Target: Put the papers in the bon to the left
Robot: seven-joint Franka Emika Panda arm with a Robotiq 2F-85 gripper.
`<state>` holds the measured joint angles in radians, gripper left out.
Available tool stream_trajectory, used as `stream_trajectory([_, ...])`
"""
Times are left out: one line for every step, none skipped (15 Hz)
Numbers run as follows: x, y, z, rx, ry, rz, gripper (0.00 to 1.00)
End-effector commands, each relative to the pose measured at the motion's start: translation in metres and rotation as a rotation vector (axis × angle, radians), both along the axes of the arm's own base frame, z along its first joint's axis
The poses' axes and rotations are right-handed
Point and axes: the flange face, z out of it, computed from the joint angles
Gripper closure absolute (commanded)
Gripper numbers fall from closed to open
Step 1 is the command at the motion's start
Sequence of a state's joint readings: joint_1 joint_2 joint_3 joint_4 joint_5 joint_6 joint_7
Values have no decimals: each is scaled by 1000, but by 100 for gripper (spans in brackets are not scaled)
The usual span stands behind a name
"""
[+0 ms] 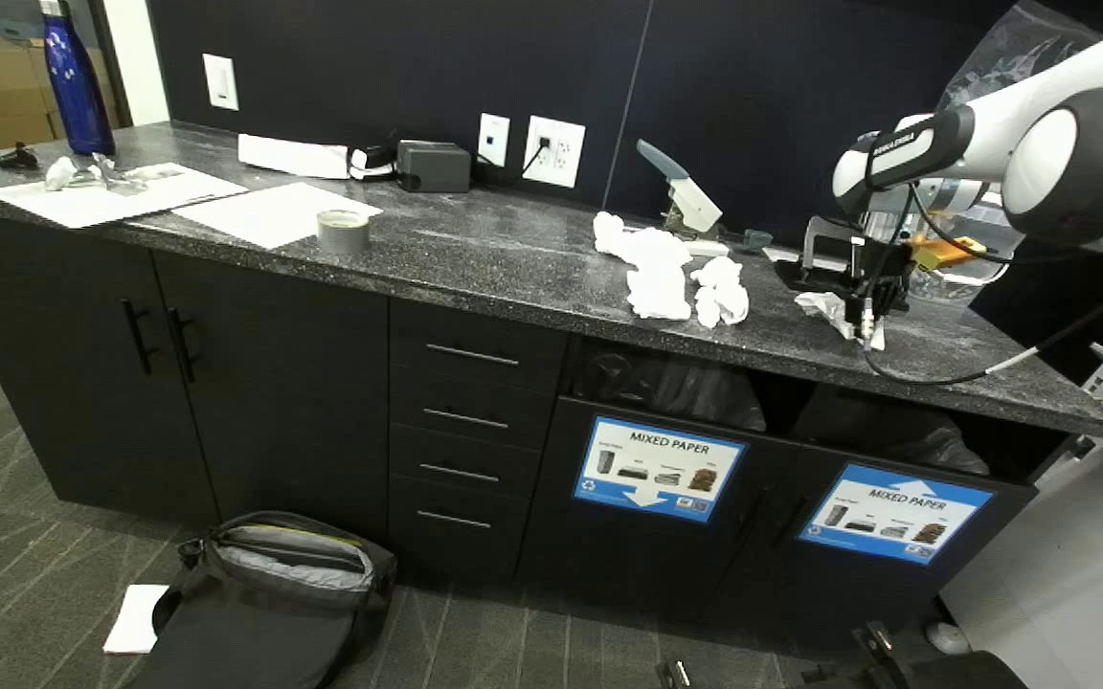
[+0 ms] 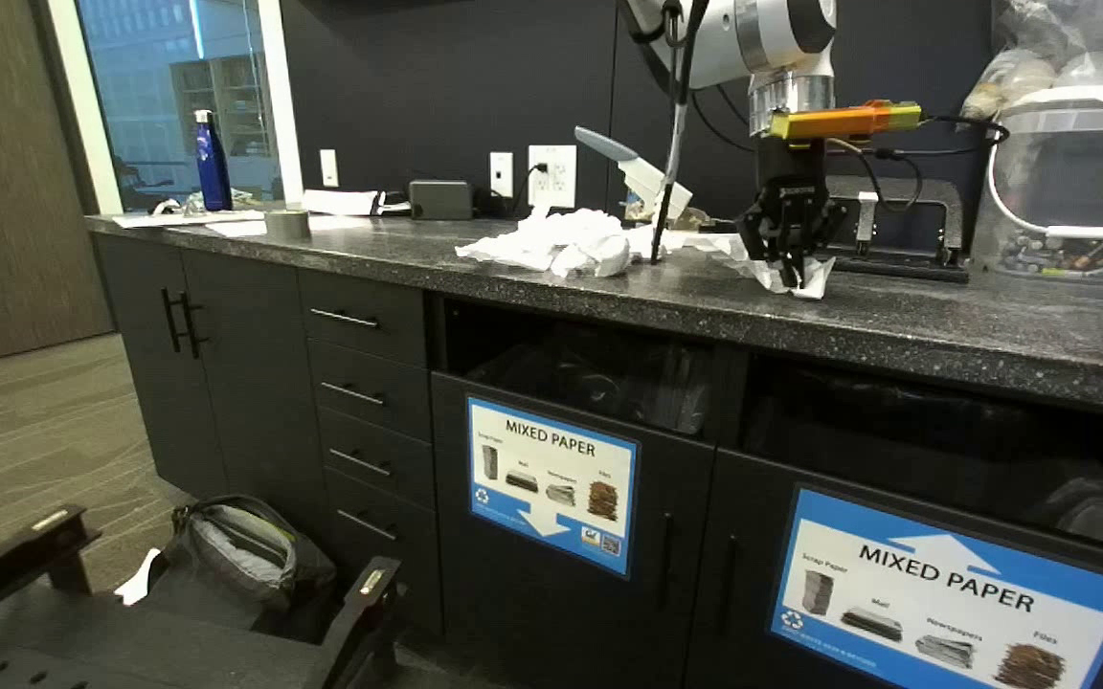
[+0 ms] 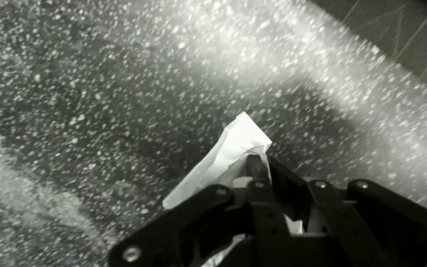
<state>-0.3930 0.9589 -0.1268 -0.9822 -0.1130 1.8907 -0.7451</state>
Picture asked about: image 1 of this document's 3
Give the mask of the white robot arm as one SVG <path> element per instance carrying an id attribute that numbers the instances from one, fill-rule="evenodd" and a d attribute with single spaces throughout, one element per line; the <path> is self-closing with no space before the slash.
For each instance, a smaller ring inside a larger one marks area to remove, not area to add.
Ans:
<path id="1" fill-rule="evenodd" d="M 996 185 L 1023 239 L 1103 254 L 1103 39 L 1025 80 L 853 137 L 831 168 L 831 207 L 858 222 L 874 196 L 927 176 Z"/>

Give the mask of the orange black gripper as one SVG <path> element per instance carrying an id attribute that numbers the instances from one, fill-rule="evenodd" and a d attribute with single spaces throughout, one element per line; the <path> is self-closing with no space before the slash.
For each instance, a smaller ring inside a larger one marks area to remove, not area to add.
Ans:
<path id="1" fill-rule="evenodd" d="M 814 213 L 799 239 L 799 280 L 831 289 L 842 299 L 874 299 L 902 307 L 907 296 L 911 249 L 902 242 L 874 242 L 853 225 Z"/>

